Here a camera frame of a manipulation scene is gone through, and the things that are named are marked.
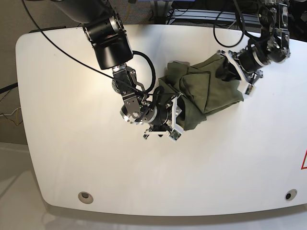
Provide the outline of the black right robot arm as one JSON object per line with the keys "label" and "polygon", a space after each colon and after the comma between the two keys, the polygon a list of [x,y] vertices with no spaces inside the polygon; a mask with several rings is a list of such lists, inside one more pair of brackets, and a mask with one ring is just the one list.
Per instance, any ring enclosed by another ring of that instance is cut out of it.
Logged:
{"label": "black right robot arm", "polygon": [[[72,20],[82,25],[91,43],[101,70],[111,69],[113,90],[124,102],[120,113],[131,124],[147,123],[147,134],[175,133],[178,95],[161,102],[162,86],[155,87],[156,74],[153,63],[143,53],[132,51],[122,20],[107,0],[55,0],[53,3]],[[127,66],[134,55],[143,57],[150,66],[152,82],[148,89],[138,82],[136,72]]]}

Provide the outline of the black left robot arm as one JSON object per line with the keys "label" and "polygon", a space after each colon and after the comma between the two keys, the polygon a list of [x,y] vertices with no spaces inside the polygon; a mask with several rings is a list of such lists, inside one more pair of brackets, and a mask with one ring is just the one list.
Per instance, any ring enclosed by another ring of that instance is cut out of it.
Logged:
{"label": "black left robot arm", "polygon": [[243,12],[238,1],[235,16],[242,35],[249,38],[247,46],[239,52],[229,52],[222,65],[216,71],[216,78],[223,81],[245,79],[254,84],[263,77],[261,68],[275,63],[282,63],[290,57],[290,32],[288,30],[288,0],[257,1],[258,21],[261,25],[259,37],[246,30]]}

